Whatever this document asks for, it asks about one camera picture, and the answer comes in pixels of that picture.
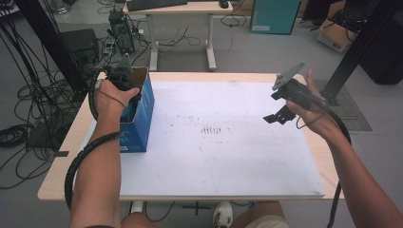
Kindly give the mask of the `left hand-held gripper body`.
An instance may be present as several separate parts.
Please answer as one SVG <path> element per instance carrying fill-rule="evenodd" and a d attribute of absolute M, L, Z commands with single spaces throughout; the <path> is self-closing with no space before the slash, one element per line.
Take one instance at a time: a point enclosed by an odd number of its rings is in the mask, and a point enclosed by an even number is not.
<path fill-rule="evenodd" d="M 142 89 L 140 85 L 135 85 L 131 78 L 133 69 L 130 64 L 129 54 L 126 53 L 122 60 L 107 73 L 107 79 L 122 91 L 128 91 L 133 87 Z"/>

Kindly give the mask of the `black equipment box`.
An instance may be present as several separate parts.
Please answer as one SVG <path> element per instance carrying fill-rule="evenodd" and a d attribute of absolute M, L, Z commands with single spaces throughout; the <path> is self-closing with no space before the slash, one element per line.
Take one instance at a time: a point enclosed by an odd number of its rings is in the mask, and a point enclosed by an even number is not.
<path fill-rule="evenodd" d="M 96 64 L 99 61 L 98 39 L 92 28 L 64 31 L 61 36 L 77 65 Z"/>

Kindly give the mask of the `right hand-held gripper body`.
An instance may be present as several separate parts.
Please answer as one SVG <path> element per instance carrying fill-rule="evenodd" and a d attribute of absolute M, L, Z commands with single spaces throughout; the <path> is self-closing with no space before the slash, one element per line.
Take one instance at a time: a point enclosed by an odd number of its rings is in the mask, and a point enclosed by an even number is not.
<path fill-rule="evenodd" d="M 285 93 L 281 99 L 290 100 L 304 109 L 310 109 L 311 104 L 321 106 L 323 98 L 294 78 L 304 66 L 305 63 L 300 62 L 298 65 L 278 74 L 272 89 L 274 92 L 284 90 Z"/>

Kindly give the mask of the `person's leg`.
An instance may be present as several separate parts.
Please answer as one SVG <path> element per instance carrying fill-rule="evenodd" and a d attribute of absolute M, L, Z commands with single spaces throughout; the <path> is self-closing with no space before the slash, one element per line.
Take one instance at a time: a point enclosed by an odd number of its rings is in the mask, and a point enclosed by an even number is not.
<path fill-rule="evenodd" d="M 131 213 L 124 217 L 121 222 L 122 228 L 159 228 L 157 224 L 150 221 L 143 213 Z"/>
<path fill-rule="evenodd" d="M 285 219 L 283 209 L 278 201 L 256 201 L 249 209 L 234 219 L 230 228 L 244 228 L 255 219 L 269 215 L 280 216 Z"/>

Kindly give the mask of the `large black case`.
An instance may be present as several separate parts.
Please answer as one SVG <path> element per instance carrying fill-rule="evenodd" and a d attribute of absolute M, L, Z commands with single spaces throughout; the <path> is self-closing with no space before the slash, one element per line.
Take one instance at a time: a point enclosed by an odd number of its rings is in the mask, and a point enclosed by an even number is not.
<path fill-rule="evenodd" d="M 389 20 L 360 65 L 376 84 L 396 85 L 403 80 L 403 19 Z"/>

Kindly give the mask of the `person's left leg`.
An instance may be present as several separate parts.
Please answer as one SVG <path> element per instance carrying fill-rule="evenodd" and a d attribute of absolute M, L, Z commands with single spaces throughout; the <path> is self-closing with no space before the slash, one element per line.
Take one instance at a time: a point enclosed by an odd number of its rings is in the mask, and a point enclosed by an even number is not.
<path fill-rule="evenodd" d="M 159 228 L 157 224 L 150 221 L 143 213 L 131 213 L 124 217 L 121 222 L 122 228 Z"/>

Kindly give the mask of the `beige shorts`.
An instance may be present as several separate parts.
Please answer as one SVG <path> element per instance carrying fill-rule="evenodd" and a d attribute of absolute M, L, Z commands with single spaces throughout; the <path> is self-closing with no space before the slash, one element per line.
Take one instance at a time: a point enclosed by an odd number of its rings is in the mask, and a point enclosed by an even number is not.
<path fill-rule="evenodd" d="M 283 217 L 269 215 L 255 219 L 244 228 L 289 228 L 289 225 Z"/>

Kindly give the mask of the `black keyboard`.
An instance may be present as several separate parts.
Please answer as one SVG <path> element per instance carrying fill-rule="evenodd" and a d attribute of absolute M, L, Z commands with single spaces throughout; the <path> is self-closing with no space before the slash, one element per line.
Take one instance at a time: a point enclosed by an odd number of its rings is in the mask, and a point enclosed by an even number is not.
<path fill-rule="evenodd" d="M 129 0 L 126 2 L 129 11 L 153 10 L 166 7 L 186 5 L 187 0 Z"/>

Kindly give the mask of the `person's right hand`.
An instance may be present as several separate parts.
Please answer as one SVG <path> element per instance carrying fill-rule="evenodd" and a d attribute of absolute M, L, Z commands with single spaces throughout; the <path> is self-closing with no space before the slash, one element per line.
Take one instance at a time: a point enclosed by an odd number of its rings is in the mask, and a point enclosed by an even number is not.
<path fill-rule="evenodd" d="M 313 104 L 309 110 L 302 108 L 290 100 L 286 101 L 286 105 L 304 121 L 309 129 L 317 133 L 327 143 L 345 140 L 334 119 Z"/>

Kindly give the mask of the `blue cardboard box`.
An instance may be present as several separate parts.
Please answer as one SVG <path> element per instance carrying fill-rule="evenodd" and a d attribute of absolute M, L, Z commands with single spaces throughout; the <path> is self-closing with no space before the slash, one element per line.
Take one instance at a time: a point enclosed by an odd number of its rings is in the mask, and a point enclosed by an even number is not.
<path fill-rule="evenodd" d="M 145 152 L 154 108 L 154 93 L 147 67 L 133 67 L 131 78 L 135 85 L 141 86 L 141 92 L 130 102 L 138 102 L 134 120 L 120 123 L 123 136 L 120 138 L 122 153 Z"/>

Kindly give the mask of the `black metal post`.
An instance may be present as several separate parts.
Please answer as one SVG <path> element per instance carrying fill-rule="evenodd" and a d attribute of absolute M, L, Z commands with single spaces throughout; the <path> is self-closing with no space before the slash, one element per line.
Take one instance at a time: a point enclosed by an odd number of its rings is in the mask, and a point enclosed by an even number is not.
<path fill-rule="evenodd" d="M 66 45 L 38 0 L 14 0 L 29 25 L 59 67 L 71 89 L 80 95 L 87 93 L 87 84 L 72 61 Z"/>

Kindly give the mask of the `white shoe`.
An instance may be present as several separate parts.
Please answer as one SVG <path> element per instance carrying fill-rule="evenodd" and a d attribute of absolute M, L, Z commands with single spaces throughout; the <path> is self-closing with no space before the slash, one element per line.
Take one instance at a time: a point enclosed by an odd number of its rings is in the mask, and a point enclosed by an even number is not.
<path fill-rule="evenodd" d="M 213 228 L 229 228 L 233 222 L 233 209 L 229 202 L 221 202 L 213 214 Z"/>

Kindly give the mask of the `person's right leg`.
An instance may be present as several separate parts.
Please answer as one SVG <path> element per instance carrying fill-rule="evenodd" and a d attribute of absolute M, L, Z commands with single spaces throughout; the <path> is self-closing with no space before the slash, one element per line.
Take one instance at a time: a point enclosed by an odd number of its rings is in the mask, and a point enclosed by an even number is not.
<path fill-rule="evenodd" d="M 278 201 L 256 201 L 249 209 L 234 219 L 230 228 L 244 228 L 255 219 L 269 215 L 280 216 L 285 219 L 283 209 Z"/>

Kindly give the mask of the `teal cabinet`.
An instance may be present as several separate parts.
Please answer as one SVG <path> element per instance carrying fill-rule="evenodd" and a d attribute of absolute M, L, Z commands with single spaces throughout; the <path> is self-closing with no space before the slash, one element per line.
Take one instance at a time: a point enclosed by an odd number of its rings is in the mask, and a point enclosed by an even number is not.
<path fill-rule="evenodd" d="M 301 0 L 254 0 L 250 30 L 262 34 L 291 34 Z"/>

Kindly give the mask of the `person's left hand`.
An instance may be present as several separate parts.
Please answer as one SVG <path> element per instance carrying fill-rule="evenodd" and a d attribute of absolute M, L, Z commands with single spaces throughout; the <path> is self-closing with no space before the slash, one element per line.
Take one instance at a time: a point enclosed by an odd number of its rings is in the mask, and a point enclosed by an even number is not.
<path fill-rule="evenodd" d="M 95 106 L 99 121 L 119 122 L 129 101 L 140 92 L 133 87 L 128 91 L 118 89 L 109 80 L 98 80 L 95 86 Z"/>

